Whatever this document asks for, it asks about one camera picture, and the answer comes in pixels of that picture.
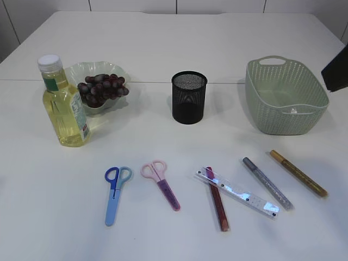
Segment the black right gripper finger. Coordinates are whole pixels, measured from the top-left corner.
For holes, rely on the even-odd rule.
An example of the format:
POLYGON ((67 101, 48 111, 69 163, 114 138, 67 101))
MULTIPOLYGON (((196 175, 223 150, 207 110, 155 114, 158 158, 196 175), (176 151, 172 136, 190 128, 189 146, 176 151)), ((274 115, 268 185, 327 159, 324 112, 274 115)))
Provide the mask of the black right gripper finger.
POLYGON ((321 71, 326 89, 330 92, 347 87, 348 46, 346 45, 321 71))

